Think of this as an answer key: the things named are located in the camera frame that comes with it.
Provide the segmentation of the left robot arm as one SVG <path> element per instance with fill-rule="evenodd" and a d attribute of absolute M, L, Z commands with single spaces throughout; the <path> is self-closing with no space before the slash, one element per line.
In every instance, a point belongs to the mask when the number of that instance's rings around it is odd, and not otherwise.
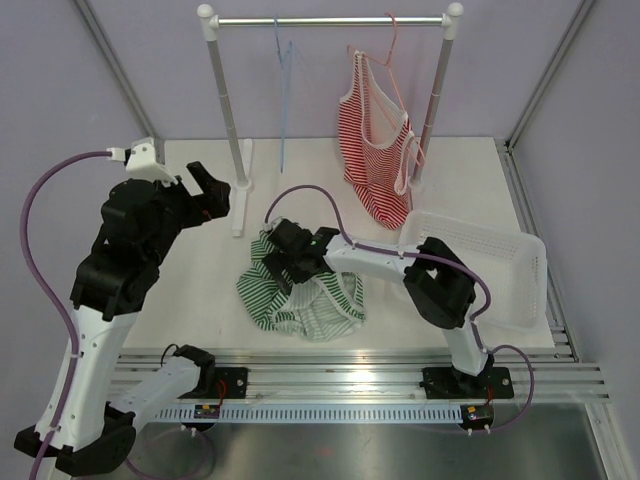
<path fill-rule="evenodd" d="M 98 236 L 76 270 L 73 309 L 54 303 L 69 333 L 54 392 L 41 419 L 14 441 L 36 465 L 52 458 L 71 477 L 111 473 L 167 404 L 186 394 L 203 398 L 222 390 L 214 356 L 184 345 L 149 380 L 113 402 L 107 399 L 124 341 L 176 238 L 230 211 L 228 183 L 199 162 L 187 169 L 201 189 L 197 195 L 179 178 L 128 179 L 102 205 Z"/>

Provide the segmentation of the green striped tank top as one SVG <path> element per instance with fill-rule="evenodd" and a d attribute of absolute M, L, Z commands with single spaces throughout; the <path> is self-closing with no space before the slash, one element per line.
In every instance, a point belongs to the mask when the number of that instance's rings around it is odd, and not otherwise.
<path fill-rule="evenodd" d="M 283 290 L 264 265 L 275 247 L 262 231 L 251 242 L 251 266 L 236 282 L 239 297 L 264 331 L 329 342 L 353 334 L 366 322 L 364 283 L 354 273 L 321 273 Z"/>

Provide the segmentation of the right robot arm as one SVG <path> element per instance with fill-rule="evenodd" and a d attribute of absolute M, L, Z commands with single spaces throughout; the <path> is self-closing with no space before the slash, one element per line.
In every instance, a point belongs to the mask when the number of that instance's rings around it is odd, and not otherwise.
<path fill-rule="evenodd" d="M 274 251 L 263 263 L 283 290 L 325 273 L 353 273 L 402 286 L 418 314 L 439 328 L 452 366 L 424 379 L 438 394 L 479 398 L 491 395 L 494 357 L 480 340 L 475 319 L 491 305 L 486 283 L 440 239 L 427 238 L 408 250 L 368 244 L 344 232 L 322 227 L 316 232 L 279 219 L 266 227 Z"/>

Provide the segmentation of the blue wire hanger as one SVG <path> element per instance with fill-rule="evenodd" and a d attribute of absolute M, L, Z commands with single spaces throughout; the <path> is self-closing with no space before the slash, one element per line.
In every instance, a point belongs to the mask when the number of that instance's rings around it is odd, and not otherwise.
<path fill-rule="evenodd" d="M 273 18 L 274 35 L 276 42 L 276 54 L 278 57 L 280 69 L 280 159 L 279 170 L 281 173 L 285 170 L 286 164 L 286 138 L 290 105 L 290 90 L 292 82 L 294 44 L 289 40 L 285 46 L 282 45 L 280 38 L 280 21 L 277 16 Z"/>

